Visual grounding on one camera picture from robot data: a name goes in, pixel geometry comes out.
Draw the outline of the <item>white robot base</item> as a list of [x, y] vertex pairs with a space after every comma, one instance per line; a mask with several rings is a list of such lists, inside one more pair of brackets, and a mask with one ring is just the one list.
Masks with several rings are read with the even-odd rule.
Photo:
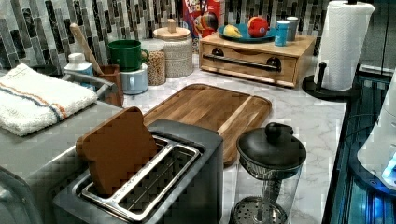
[[396, 190], [395, 152], [396, 74], [393, 74], [378, 120], [358, 151], [358, 161], [364, 170], [377, 177], [390, 190]]

